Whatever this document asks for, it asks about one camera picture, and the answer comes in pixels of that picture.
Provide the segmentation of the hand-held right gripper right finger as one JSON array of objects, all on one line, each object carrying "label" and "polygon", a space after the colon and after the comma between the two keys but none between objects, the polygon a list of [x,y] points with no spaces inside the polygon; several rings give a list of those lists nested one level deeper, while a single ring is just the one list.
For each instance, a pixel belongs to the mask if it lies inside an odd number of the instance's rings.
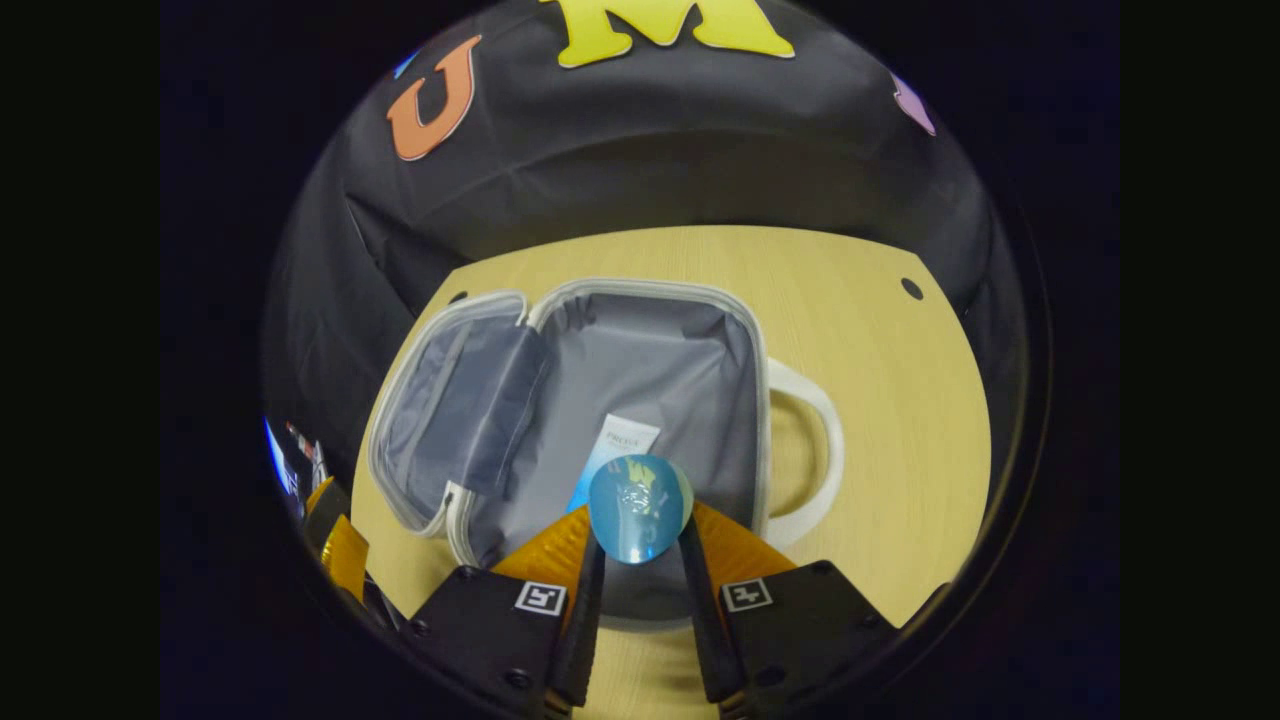
[{"label": "hand-held right gripper right finger", "polygon": [[860,712],[896,630],[831,561],[797,564],[703,502],[680,552],[704,692],[719,717]]}]

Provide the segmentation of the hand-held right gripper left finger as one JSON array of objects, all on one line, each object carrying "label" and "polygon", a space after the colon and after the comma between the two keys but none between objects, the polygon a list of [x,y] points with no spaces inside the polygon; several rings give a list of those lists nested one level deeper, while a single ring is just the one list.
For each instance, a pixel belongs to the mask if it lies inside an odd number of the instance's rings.
[{"label": "hand-held right gripper left finger", "polygon": [[404,643],[480,717],[568,719],[586,703],[605,552],[580,507],[494,568],[456,568]]}]

